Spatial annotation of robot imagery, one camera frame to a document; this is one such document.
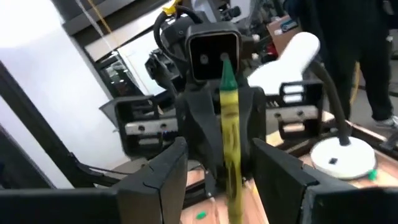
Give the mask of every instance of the wooden surface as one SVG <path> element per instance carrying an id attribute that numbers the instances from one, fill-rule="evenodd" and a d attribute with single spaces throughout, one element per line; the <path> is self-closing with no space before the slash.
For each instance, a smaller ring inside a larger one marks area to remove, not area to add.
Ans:
<path id="1" fill-rule="evenodd" d="M 324 120 L 332 119 L 333 116 L 330 113 L 324 113 Z M 363 129 L 369 134 L 377 136 L 378 138 L 385 139 L 374 132 L 371 132 L 362 127 L 356 126 L 357 128 Z M 276 146 L 283 143 L 279 132 L 274 132 L 267 135 L 267 143 Z M 376 152 L 378 161 L 378 172 L 377 179 L 370 181 L 367 178 L 351 181 L 350 183 L 356 187 L 373 187 L 373 186 L 398 186 L 398 162 L 385 156 L 384 154 Z M 309 155 L 305 155 L 300 158 L 304 163 L 311 165 Z M 187 185 L 195 183 L 203 179 L 204 173 L 202 170 L 193 170 L 188 173 Z M 248 182 L 244 189 L 244 224 L 266 224 L 268 223 L 264 208 L 262 207 L 261 200 L 258 196 L 257 188 L 254 181 Z M 196 216 L 200 212 L 206 212 L 206 217 L 197 220 Z M 198 203 L 194 206 L 186 208 L 181 214 L 182 224 L 228 224 L 228 212 L 226 208 L 225 196 L 212 198 L 205 200 L 202 203 Z"/>

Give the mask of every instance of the yellow wire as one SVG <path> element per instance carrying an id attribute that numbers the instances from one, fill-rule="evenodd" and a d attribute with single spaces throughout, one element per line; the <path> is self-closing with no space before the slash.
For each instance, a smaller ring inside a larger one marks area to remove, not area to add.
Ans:
<path id="1" fill-rule="evenodd" d="M 359 66 L 359 63 L 355 63 L 355 81 L 354 81 L 354 90 L 351 95 L 351 99 L 349 100 L 349 103 L 352 105 L 355 102 L 356 95 L 358 94 L 358 89 L 359 89 L 359 81 L 361 79 L 361 67 Z"/>
<path id="2" fill-rule="evenodd" d="M 104 25 L 106 31 L 108 32 L 108 34 L 112 37 L 112 39 L 115 41 L 116 43 L 116 48 L 120 48 L 121 44 L 118 42 L 118 40 L 115 38 L 115 36 L 113 35 L 113 32 L 111 30 L 111 28 L 109 27 L 108 23 L 105 21 L 104 17 L 101 15 L 100 11 L 98 10 L 98 8 L 94 5 L 93 0 L 87 0 L 88 4 L 94 9 L 95 14 L 99 17 L 102 25 Z M 140 75 L 138 74 L 137 70 L 134 68 L 134 66 L 131 66 L 132 69 L 134 70 L 134 72 L 137 74 L 139 81 L 142 83 L 142 86 L 144 86 L 145 90 L 149 93 L 149 89 L 146 87 L 145 83 L 142 81 Z M 163 114 L 162 110 L 159 108 L 158 106 L 158 110 L 160 114 Z"/>

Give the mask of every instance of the black cable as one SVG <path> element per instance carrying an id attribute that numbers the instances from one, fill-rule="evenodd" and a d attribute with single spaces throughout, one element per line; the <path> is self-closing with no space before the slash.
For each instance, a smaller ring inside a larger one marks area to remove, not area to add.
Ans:
<path id="1" fill-rule="evenodd" d="M 99 168 L 99 167 L 93 167 L 89 165 L 85 165 L 87 168 L 93 169 L 93 170 L 99 170 L 99 171 L 104 171 L 104 172 L 110 172 L 114 174 L 121 174 L 121 175 L 131 175 L 132 173 L 126 173 L 126 172 L 119 172 L 119 171 L 114 171 L 114 170 L 108 170 L 104 168 Z"/>
<path id="2" fill-rule="evenodd" d="M 337 137 L 340 146 L 347 146 L 350 144 L 348 137 L 348 127 L 345 122 L 343 107 L 341 106 L 340 99 L 337 94 L 335 83 L 331 79 L 328 71 L 316 60 L 310 64 L 311 71 L 324 83 L 326 94 L 328 96 L 331 110 L 334 113 L 336 127 L 338 129 Z"/>
<path id="3" fill-rule="evenodd" d="M 187 16 L 189 16 L 189 18 L 191 18 L 191 20 L 196 23 L 196 24 L 201 24 L 203 23 L 202 19 L 200 19 L 198 17 L 198 15 L 196 15 L 196 13 L 194 11 L 192 11 L 191 9 L 184 7 L 184 6 L 176 6 L 175 7 L 177 10 L 177 15 L 179 14 L 186 14 Z M 161 51 L 163 51 L 163 53 L 167 56 L 169 56 L 172 60 L 174 61 L 179 61 L 182 63 L 186 63 L 187 61 L 183 58 L 180 58 L 178 56 L 176 56 L 175 54 L 173 54 L 172 52 L 170 52 L 163 44 L 162 39 L 160 38 L 160 28 L 162 26 L 162 24 L 167 20 L 173 18 L 173 15 L 168 16 L 165 12 L 161 12 L 154 23 L 154 39 L 155 42 L 157 44 L 157 46 L 159 47 L 159 49 Z"/>

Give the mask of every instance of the sneaker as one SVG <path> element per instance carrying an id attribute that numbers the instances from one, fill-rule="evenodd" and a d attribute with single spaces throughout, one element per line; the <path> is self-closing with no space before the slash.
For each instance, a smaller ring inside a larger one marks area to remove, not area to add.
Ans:
<path id="1" fill-rule="evenodd" d="M 384 121 L 376 121 L 376 126 L 379 128 L 398 129 L 398 117 L 391 116 L 391 118 Z"/>

